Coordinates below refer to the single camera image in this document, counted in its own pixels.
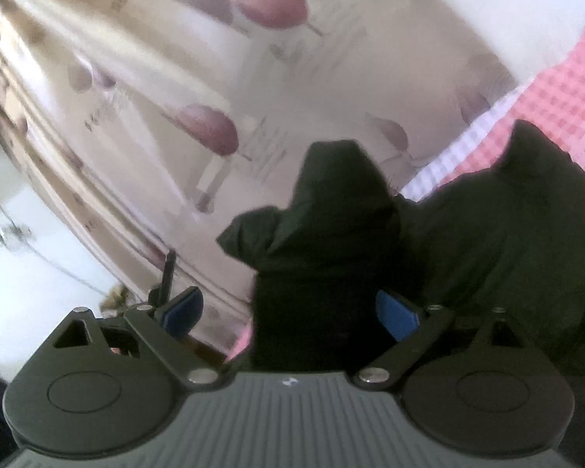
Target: gray ribbed surface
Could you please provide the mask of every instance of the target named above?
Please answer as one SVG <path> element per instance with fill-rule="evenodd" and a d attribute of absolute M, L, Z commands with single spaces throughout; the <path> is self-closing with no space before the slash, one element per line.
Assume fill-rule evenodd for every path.
<path fill-rule="evenodd" d="M 341 374 L 241 374 L 226 389 L 195 394 L 159 436 L 96 461 L 25 452 L 9 468 L 568 468 L 549 451 L 513 461 L 457 454 L 414 429 L 387 394 Z"/>

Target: cable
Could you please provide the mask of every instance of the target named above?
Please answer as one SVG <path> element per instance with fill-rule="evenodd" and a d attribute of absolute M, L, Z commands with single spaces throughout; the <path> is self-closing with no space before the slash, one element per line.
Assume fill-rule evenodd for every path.
<path fill-rule="evenodd" d="M 6 212 L 6 210 L 1 205 L 0 205 L 0 212 L 6 217 L 7 220 L 9 220 L 9 223 L 11 224 L 11 226 L 13 228 L 19 229 L 18 226 L 17 226 L 17 224 L 14 222 L 13 218 L 11 218 L 9 216 L 9 214 Z M 78 276 L 74 275 L 72 272 L 68 271 L 63 266 L 61 266 L 61 265 L 57 264 L 56 262 L 53 262 L 52 260 L 48 259 L 48 257 L 46 257 L 45 255 L 43 255 L 42 253 L 40 253 L 39 250 L 37 250 L 34 246 L 32 246 L 23 236 L 16 236 L 16 237 L 17 237 L 17 239 L 24 246 L 26 246 L 29 250 L 31 250 L 32 253 L 34 253 L 35 255 L 37 255 L 37 257 L 39 257 L 41 260 L 43 260 L 44 262 L 46 262 L 48 265 L 50 265 L 51 267 L 53 267 L 54 269 L 56 269 L 60 273 L 63 273 L 68 278 L 72 278 L 74 281 L 77 281 L 81 285 L 87 287 L 88 289 L 91 289 L 93 292 L 98 293 L 100 296 L 103 296 L 103 297 L 106 297 L 107 296 L 107 293 L 106 292 L 103 292 L 102 290 L 98 289 L 94 285 L 91 285 L 90 283 L 86 282 L 84 279 L 79 278 Z"/>

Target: pink checkered cloth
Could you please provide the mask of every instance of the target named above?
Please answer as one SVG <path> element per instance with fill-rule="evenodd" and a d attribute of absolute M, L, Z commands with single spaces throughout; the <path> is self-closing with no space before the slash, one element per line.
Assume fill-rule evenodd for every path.
<path fill-rule="evenodd" d="M 585 170 L 585 32 L 565 61 L 542 71 L 529 86 L 509 93 L 477 118 L 402 193 L 419 200 L 457 176 L 488 168 L 504 151 L 518 119 L 536 124 Z M 247 326 L 228 360 L 243 352 L 250 339 L 251 326 Z"/>

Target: gray plastic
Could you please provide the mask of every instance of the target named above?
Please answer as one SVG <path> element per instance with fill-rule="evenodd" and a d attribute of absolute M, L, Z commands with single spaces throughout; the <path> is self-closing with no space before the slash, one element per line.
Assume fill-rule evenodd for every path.
<path fill-rule="evenodd" d="M 570 468 L 552 450 L 509 461 L 449 450 L 416 430 L 394 398 L 341 373 L 240 373 L 192 394 L 156 438 L 105 459 L 70 461 L 25 450 L 9 468 Z"/>

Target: beige fabric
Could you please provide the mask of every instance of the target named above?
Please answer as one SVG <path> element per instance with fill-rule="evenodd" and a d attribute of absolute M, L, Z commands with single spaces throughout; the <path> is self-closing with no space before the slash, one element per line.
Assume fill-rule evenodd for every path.
<path fill-rule="evenodd" d="M 227 352 L 253 274 L 215 238 L 285 206 L 311 142 L 359 140 L 397 190 L 524 79 L 442 0 L 307 0 L 285 30 L 221 1 L 0 0 L 0 137 L 137 296 L 175 248 Z"/>

